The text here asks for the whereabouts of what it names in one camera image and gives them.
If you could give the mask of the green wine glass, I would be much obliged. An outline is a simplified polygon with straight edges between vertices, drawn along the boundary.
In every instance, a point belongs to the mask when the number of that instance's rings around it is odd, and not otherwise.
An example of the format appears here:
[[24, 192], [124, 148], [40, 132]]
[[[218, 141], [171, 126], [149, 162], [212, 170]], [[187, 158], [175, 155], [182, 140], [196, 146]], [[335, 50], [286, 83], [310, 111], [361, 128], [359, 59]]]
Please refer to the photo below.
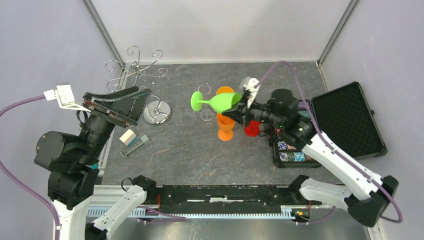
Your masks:
[[216, 113], [222, 114], [237, 104], [242, 98], [238, 92], [225, 92], [215, 95], [210, 100], [205, 100], [200, 91], [195, 91], [190, 99], [190, 106], [192, 110], [198, 112], [204, 104], [209, 105]]

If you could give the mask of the orange wine glass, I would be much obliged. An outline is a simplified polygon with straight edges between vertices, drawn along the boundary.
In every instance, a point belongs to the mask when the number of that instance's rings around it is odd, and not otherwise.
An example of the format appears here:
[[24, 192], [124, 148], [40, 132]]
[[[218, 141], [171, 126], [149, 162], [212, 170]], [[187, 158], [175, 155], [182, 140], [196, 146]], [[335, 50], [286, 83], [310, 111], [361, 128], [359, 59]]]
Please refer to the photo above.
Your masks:
[[234, 136], [233, 128], [236, 122], [220, 113], [217, 114], [216, 120], [219, 127], [217, 132], [218, 138], [225, 142], [230, 141]]

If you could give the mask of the red wine glass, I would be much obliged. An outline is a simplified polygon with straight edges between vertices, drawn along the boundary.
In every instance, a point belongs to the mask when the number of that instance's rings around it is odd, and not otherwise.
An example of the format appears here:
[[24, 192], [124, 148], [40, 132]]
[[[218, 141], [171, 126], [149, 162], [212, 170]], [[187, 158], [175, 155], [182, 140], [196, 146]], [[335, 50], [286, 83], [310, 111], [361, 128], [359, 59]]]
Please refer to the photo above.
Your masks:
[[255, 120], [251, 120], [249, 125], [246, 126], [243, 131], [248, 137], [256, 137], [260, 133], [260, 125], [261, 123]]

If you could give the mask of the yellow wine glass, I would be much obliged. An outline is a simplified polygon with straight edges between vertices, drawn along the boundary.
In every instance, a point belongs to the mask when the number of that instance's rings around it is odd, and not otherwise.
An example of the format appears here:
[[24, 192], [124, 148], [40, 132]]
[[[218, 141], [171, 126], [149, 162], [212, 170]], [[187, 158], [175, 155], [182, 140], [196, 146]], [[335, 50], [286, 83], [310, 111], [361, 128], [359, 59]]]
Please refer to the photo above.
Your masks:
[[235, 91], [229, 86], [221, 86], [217, 89], [216, 95], [224, 94], [224, 93], [234, 93]]

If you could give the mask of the clear wine glass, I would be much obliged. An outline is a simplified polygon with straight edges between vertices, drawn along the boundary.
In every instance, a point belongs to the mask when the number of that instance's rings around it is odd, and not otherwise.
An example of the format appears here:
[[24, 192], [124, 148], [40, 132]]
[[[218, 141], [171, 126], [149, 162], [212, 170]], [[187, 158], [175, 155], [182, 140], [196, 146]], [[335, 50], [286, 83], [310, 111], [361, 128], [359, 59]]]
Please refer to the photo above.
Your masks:
[[[212, 88], [209, 83], [206, 82], [201, 84], [197, 90], [202, 94], [204, 101], [208, 101], [210, 99]], [[215, 113], [212, 111], [210, 106], [204, 103], [200, 111], [200, 118], [205, 122], [210, 122], [214, 116]]]

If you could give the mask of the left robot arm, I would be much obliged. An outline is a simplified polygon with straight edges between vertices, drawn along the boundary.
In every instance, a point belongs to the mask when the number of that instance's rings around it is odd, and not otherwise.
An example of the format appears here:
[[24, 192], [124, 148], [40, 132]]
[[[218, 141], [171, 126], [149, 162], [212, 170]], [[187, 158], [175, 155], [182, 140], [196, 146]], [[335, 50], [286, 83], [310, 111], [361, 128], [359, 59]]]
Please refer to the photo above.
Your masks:
[[47, 100], [56, 99], [62, 109], [84, 114], [79, 135], [49, 131], [36, 144], [34, 162], [50, 173], [48, 197], [59, 217], [59, 239], [110, 240], [135, 208], [156, 200], [155, 181], [140, 175], [106, 213], [90, 223], [86, 221], [100, 172], [92, 165], [115, 127], [137, 125], [151, 93], [137, 86], [108, 94], [87, 92], [82, 104], [76, 103], [69, 84], [59, 84], [44, 93]]

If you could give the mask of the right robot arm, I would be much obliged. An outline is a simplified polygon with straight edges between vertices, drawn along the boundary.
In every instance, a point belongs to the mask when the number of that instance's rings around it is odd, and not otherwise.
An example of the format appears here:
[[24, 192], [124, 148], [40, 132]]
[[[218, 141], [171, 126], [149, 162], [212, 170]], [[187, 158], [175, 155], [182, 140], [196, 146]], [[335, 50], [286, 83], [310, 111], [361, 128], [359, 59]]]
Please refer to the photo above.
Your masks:
[[342, 182], [336, 185], [299, 176], [288, 191], [293, 203], [311, 200], [329, 204], [366, 227], [382, 220], [389, 205], [398, 210], [394, 195], [399, 181], [367, 169], [344, 152], [318, 128], [313, 117], [299, 114], [298, 103], [292, 92], [283, 88], [275, 90], [266, 104], [256, 103], [249, 90], [226, 92], [219, 95], [218, 113], [239, 124], [254, 120], [281, 128], [285, 142], [317, 160]]

